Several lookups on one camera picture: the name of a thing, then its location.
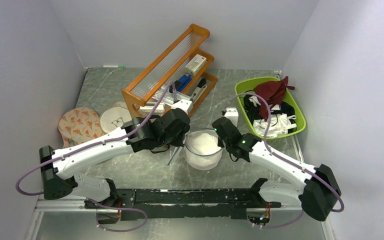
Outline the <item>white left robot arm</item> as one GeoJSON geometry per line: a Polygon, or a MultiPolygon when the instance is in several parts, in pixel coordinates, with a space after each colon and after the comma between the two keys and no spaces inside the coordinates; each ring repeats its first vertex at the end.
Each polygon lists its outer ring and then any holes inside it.
{"type": "Polygon", "coordinates": [[[74,195],[112,208],[119,200],[114,181],[90,177],[80,171],[121,155],[154,150],[164,145],[180,147],[189,130],[188,114],[175,108],[163,116],[135,117],[106,135],[73,147],[42,147],[40,160],[53,161],[41,169],[43,196],[46,200],[57,200],[74,195]]]}

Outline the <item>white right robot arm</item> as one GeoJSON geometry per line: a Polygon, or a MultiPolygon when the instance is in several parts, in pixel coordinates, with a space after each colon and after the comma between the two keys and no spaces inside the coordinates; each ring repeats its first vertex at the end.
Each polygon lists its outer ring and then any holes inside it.
{"type": "Polygon", "coordinates": [[[255,207],[262,207],[267,202],[300,205],[309,217],[320,222],[336,211],[337,203],[340,204],[338,211],[344,210],[341,190],[329,166],[314,166],[296,160],[251,133],[240,133],[226,117],[215,120],[212,127],[219,141],[236,160],[263,166],[289,182],[266,182],[253,190],[249,199],[255,207]]]}

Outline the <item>floral orange bra wash bag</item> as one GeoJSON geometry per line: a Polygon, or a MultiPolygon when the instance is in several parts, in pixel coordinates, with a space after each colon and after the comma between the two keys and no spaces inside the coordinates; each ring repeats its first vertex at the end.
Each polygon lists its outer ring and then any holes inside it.
{"type": "Polygon", "coordinates": [[[99,115],[89,107],[79,107],[66,112],[58,123],[63,147],[70,142],[79,145],[104,135],[99,115]]]}

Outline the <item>blue black stapler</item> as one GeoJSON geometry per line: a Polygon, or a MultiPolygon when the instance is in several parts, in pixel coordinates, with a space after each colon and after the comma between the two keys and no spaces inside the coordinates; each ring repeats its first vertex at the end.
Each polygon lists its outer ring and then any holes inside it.
{"type": "Polygon", "coordinates": [[[176,91],[181,92],[192,80],[192,75],[189,73],[185,73],[183,76],[181,76],[178,80],[174,82],[174,86],[176,91]]]}

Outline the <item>black white garments pile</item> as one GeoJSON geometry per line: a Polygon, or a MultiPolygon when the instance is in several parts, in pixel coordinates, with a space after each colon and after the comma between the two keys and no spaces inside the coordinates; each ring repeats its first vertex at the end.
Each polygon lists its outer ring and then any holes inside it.
{"type": "MultiPolygon", "coordinates": [[[[268,126],[267,121],[265,121],[260,115],[261,104],[258,101],[258,98],[254,95],[245,95],[243,97],[244,109],[246,111],[246,116],[249,121],[253,124],[253,127],[259,135],[264,135],[266,127],[268,126]]],[[[288,103],[282,102],[282,104],[276,104],[270,106],[270,127],[267,133],[268,137],[278,137],[280,135],[289,134],[294,131],[294,128],[297,126],[295,124],[295,115],[289,115],[289,110],[292,110],[288,103]]]]}

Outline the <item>orange wooden desk shelf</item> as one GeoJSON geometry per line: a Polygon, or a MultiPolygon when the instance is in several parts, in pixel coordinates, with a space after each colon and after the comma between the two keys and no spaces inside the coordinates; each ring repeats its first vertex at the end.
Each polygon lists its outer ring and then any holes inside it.
{"type": "Polygon", "coordinates": [[[199,81],[206,79],[207,87],[193,103],[189,112],[192,116],[205,97],[218,81],[217,77],[207,72],[214,56],[200,49],[201,44],[210,36],[210,31],[196,24],[191,24],[166,50],[145,68],[123,91],[122,95],[132,118],[142,117],[139,112],[163,86],[176,81],[186,73],[185,66],[195,55],[206,58],[206,63],[192,77],[189,84],[181,91],[185,95],[193,92],[199,81]]]}

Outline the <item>grey long stapler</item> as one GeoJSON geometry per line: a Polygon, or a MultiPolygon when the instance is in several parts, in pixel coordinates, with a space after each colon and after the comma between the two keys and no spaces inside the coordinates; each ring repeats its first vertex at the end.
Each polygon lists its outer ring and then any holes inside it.
{"type": "Polygon", "coordinates": [[[205,91],[207,87],[207,80],[205,78],[202,78],[196,88],[194,89],[193,93],[190,96],[190,101],[193,103],[198,100],[198,98],[201,96],[201,94],[205,91]]]}

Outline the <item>lime green plastic basket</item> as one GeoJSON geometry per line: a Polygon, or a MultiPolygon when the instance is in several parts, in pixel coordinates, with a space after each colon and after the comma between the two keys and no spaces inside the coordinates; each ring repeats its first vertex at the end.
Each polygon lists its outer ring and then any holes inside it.
{"type": "MultiPolygon", "coordinates": [[[[249,79],[238,82],[234,87],[234,92],[238,95],[241,93],[245,93],[247,91],[252,91],[256,86],[265,82],[270,82],[270,81],[278,82],[280,80],[274,76],[262,76],[262,77],[249,78],[249,79]]],[[[238,96],[236,98],[236,101],[238,103],[238,108],[239,108],[238,112],[242,114],[245,125],[247,126],[249,131],[256,136],[263,138],[263,135],[258,134],[258,132],[253,127],[253,124],[248,119],[247,113],[244,107],[244,100],[238,96]]],[[[293,129],[291,133],[283,134],[277,137],[268,137],[268,139],[274,140],[274,139],[291,137],[293,135],[296,135],[302,132],[306,128],[306,125],[307,125],[306,119],[289,90],[286,91],[283,101],[288,103],[291,107],[293,107],[295,111],[295,116],[296,116],[296,119],[294,120],[296,127],[293,129]]]]}

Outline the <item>dark red garment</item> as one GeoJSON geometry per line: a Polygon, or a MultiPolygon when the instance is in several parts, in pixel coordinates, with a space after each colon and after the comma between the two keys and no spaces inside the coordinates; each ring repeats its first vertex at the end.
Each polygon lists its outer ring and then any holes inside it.
{"type": "MultiPolygon", "coordinates": [[[[286,95],[286,91],[288,90],[295,90],[294,86],[289,85],[289,77],[286,76],[284,79],[279,80],[279,81],[266,81],[263,82],[259,85],[257,85],[253,91],[256,95],[260,96],[263,98],[269,107],[271,105],[281,105],[283,102],[283,99],[286,95]]],[[[258,115],[260,115],[264,121],[266,122],[268,120],[268,110],[266,105],[260,100],[257,99],[258,102],[260,103],[260,110],[258,112],[258,115]]],[[[289,110],[287,108],[286,113],[288,113],[288,116],[293,116],[295,115],[295,110],[291,108],[292,110],[289,110]]]]}

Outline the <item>white staples box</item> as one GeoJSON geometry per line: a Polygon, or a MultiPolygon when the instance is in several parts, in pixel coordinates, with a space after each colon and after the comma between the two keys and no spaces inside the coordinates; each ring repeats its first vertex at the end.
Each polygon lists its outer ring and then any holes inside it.
{"type": "Polygon", "coordinates": [[[187,74],[195,76],[207,62],[207,58],[196,54],[185,66],[187,74]]]}

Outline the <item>white green marker pen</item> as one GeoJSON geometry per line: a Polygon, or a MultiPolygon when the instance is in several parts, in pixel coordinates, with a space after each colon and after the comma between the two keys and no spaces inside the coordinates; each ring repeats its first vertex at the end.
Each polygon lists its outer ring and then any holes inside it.
{"type": "Polygon", "coordinates": [[[125,68],[124,65],[103,65],[103,68],[117,68],[117,69],[123,69],[125,68]]]}

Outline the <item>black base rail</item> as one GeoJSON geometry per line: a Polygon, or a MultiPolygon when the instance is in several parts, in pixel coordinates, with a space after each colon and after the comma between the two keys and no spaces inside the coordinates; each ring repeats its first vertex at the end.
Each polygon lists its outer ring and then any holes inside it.
{"type": "Polygon", "coordinates": [[[150,219],[216,218],[247,219],[248,209],[279,208],[279,202],[266,202],[253,188],[202,189],[128,189],[101,201],[108,207],[122,207],[122,221],[142,219],[144,211],[150,219]]]}

